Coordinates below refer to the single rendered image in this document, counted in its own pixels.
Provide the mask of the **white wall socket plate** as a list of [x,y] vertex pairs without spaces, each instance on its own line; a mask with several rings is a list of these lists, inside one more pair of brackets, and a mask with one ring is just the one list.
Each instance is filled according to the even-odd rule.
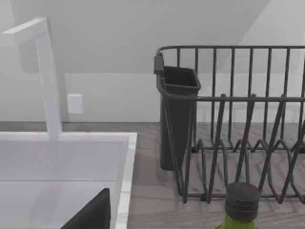
[[70,114],[82,114],[83,113],[82,94],[68,94],[67,103],[68,103],[68,112]]

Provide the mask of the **tall white tap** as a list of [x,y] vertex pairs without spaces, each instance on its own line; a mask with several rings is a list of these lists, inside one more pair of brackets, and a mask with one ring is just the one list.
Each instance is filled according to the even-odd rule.
[[0,45],[17,46],[32,39],[36,42],[47,131],[0,132],[0,141],[57,141],[62,134],[59,89],[49,19],[34,18],[2,32]]

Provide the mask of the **dark grey cutlery holder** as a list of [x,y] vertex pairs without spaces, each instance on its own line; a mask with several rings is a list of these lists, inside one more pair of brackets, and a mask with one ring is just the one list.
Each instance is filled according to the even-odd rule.
[[[191,68],[164,67],[166,91],[177,95],[197,95],[201,84],[197,73]],[[190,101],[169,99],[170,120],[173,128],[175,152],[178,160],[178,167],[182,167],[185,150],[187,146]],[[161,104],[161,145],[160,145],[160,167],[165,171],[173,171],[171,148],[167,131],[165,108]]]

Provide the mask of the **white sink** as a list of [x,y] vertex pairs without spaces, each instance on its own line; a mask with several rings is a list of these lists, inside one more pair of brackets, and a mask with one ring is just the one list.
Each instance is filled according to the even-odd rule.
[[61,229],[104,188],[110,229],[127,229],[135,132],[63,132],[0,141],[0,229]]

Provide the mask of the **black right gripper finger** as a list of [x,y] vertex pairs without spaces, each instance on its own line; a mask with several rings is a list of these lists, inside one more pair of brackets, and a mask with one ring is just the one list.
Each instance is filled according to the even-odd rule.
[[110,229],[110,189],[101,190],[61,229]]

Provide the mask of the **green bottle with dark cap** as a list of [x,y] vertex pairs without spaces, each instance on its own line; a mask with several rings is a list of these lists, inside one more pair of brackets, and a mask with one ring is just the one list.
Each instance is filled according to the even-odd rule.
[[258,229],[255,219],[258,216],[261,193],[247,182],[235,181],[226,187],[225,217],[215,229]]

